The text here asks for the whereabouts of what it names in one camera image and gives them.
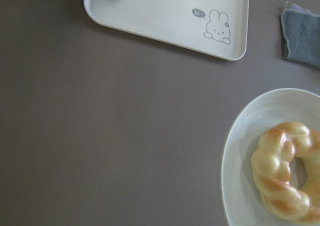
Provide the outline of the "white oval plate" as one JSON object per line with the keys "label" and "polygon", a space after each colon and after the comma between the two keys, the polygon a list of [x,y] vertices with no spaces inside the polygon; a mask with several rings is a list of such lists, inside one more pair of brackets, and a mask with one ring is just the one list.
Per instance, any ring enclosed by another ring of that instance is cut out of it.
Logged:
{"label": "white oval plate", "polygon": [[291,226],[269,212],[253,179],[251,156],[265,131],[285,121],[320,129],[320,97],[298,88],[279,88],[251,101],[234,121],[225,142],[221,190],[230,226]]}

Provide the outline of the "cream rabbit tray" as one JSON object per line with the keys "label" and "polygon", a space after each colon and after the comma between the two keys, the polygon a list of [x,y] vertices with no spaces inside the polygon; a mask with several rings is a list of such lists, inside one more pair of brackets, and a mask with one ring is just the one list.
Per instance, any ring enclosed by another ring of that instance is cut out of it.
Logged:
{"label": "cream rabbit tray", "polygon": [[83,0],[97,24],[229,61],[247,50],[249,0]]}

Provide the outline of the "grey folded cloth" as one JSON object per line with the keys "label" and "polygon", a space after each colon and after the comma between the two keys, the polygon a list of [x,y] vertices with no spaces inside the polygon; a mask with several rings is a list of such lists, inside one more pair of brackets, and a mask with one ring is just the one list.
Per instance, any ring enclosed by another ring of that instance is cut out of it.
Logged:
{"label": "grey folded cloth", "polygon": [[286,2],[281,14],[284,58],[320,66],[320,16],[297,4]]}

